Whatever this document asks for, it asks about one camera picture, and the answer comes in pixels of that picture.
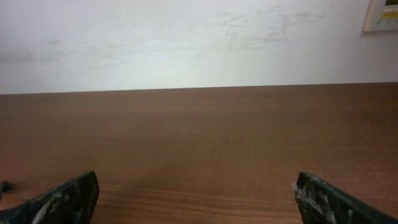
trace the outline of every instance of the scuff mark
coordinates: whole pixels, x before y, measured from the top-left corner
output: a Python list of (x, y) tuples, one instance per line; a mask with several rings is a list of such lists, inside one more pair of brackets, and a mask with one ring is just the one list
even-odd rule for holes
[(243, 41), (247, 43), (258, 43), (259, 41), (261, 41), (261, 43), (266, 44), (269, 42), (288, 42), (289, 40), (286, 38), (281, 37), (281, 33), (280, 32), (272, 32), (268, 35), (266, 35), (265, 37), (250, 37), (250, 38), (246, 38)]
[(61, 42), (61, 40), (49, 40), (48, 44), (55, 45), (55, 44), (59, 44), (60, 42)]
[(223, 17), (223, 16), (227, 16), (230, 15), (229, 12), (220, 12), (219, 14), (216, 15), (216, 17)]
[(243, 49), (263, 49), (266, 47), (266, 44), (271, 42), (287, 44), (289, 40), (283, 38), (251, 38), (243, 40), (242, 47)]
[(236, 21), (236, 20), (246, 17), (246, 16), (248, 16), (248, 15), (240, 15), (240, 16), (231, 17), (231, 18), (225, 20), (223, 24), (227, 25), (227, 23), (229, 23), (229, 22)]
[(282, 10), (282, 6), (272, 6), (267, 10), (268, 13), (271, 12), (280, 12)]
[(231, 25), (231, 24), (224, 24), (224, 23), (220, 23), (220, 22), (214, 22), (213, 24), (226, 26), (226, 27), (254, 27), (254, 26), (250, 26), (250, 25)]
[(201, 58), (202, 58), (202, 55), (201, 55), (201, 54), (196, 54), (196, 55), (194, 55), (194, 56), (192, 57), (192, 59), (195, 59), (195, 60), (201, 60)]
[(94, 66), (94, 67), (88, 68), (86, 70), (80, 71), (80, 73), (88, 73), (88, 72), (93, 72), (95, 70), (102, 70), (102, 69), (112, 67), (115, 65), (120, 65), (120, 64), (122, 64), (122, 62), (114, 62), (114, 63), (107, 63), (104, 65), (98, 65), (98, 66)]
[(323, 19), (324, 16), (325, 14), (310, 14), (307, 12), (300, 12), (289, 15), (279, 14), (283, 33), (286, 32), (288, 26), (313, 23), (317, 20)]
[(238, 32), (233, 32), (231, 34), (231, 39), (233, 39), (233, 40), (237, 39), (238, 37), (239, 37), (239, 33)]
[(2, 63), (32, 63), (37, 61), (37, 56), (32, 53), (27, 54), (3, 54), (0, 55), (0, 64)]

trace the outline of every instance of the worn black surface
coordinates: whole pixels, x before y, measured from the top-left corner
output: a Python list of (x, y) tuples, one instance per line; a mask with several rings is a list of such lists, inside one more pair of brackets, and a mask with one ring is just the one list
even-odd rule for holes
[(87, 224), (99, 192), (95, 172), (85, 172), (18, 207), (0, 211), (0, 223)]
[(308, 172), (299, 174), (295, 199), (304, 224), (398, 223)]

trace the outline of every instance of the wood grain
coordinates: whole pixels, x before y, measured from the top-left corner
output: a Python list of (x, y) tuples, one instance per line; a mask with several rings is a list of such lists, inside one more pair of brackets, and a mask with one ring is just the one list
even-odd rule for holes
[(0, 209), (96, 171), (92, 223), (301, 223), (313, 172), (398, 218), (398, 83), (0, 96)]

